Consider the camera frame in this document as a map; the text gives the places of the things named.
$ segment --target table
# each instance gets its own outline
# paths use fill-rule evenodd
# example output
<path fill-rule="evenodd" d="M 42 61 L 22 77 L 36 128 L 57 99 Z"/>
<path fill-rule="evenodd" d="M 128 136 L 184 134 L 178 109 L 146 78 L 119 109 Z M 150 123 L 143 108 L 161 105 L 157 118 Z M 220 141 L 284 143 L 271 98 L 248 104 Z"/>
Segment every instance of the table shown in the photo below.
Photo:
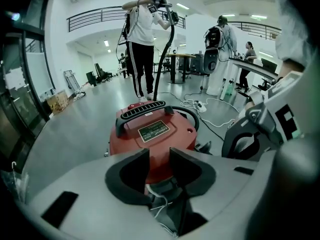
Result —
<path fill-rule="evenodd" d="M 235 65 L 237 68 L 235 70 L 234 76 L 232 77 L 231 73 L 232 73 L 233 65 Z M 265 78 L 268 78 L 270 80 L 276 79 L 278 77 L 278 75 L 276 73 L 270 72 L 268 69 L 264 68 L 263 66 L 253 64 L 251 62 L 244 61 L 239 58 L 230 57 L 229 61 L 228 61 L 227 76 L 225 78 L 225 84 L 224 84 L 224 87 L 223 87 L 223 90 L 222 90 L 222 93 L 220 96 L 220 100 L 223 100 L 225 98 L 227 88 L 228 88 L 228 83 L 231 80 L 231 78 L 234 79 L 233 84 L 232 84 L 232 89 L 235 88 L 236 81 L 238 79 L 239 69 L 249 70 L 253 73 L 259 74 L 259 75 L 261 75 Z"/>
<path fill-rule="evenodd" d="M 167 57 L 171 57 L 171 78 L 168 83 L 170 84 L 184 84 L 186 81 L 186 71 L 188 68 L 188 59 L 196 58 L 196 56 L 191 54 L 168 54 Z M 176 81 L 176 57 L 183 58 L 183 73 L 182 73 L 182 81 Z"/>

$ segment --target gray floor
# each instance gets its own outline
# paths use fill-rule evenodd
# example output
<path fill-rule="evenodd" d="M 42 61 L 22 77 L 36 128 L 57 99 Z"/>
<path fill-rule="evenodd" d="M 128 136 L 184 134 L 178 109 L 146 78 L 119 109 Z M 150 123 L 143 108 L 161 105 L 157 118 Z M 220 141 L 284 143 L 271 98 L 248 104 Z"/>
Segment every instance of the gray floor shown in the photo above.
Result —
<path fill-rule="evenodd" d="M 203 77 L 192 75 L 185 84 L 170 84 L 168 74 L 161 74 L 158 100 L 179 106 L 185 94 L 199 93 Z M 110 82 L 87 90 L 86 96 L 70 104 L 63 112 L 55 115 L 38 136 L 26 161 L 23 173 L 28 173 L 26 192 L 28 203 L 39 191 L 54 180 L 82 163 L 104 156 L 108 148 L 111 127 L 116 120 L 116 112 L 138 101 L 134 93 L 132 78 L 114 77 Z M 187 95 L 186 99 L 206 102 L 206 98 L 216 98 L 205 93 Z M 245 105 L 245 98 L 234 92 L 225 101 L 239 111 Z M 209 100 L 203 119 L 216 125 L 234 119 L 237 112 L 226 103 Z M 211 127 L 224 138 L 227 125 Z M 197 140 L 201 143 L 212 141 L 210 152 L 220 156 L 223 142 L 200 122 Z"/>

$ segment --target white sneaker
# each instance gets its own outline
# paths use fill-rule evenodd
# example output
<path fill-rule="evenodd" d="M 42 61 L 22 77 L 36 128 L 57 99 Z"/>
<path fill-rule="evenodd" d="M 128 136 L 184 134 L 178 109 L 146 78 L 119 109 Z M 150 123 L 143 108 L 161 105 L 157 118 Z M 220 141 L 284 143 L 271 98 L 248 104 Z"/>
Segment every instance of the white sneaker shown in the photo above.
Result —
<path fill-rule="evenodd" d="M 147 102 L 148 100 L 145 98 L 145 96 L 142 96 L 139 98 L 139 102 Z"/>
<path fill-rule="evenodd" d="M 152 101 L 154 99 L 154 92 L 148 93 L 146 95 L 147 100 Z"/>

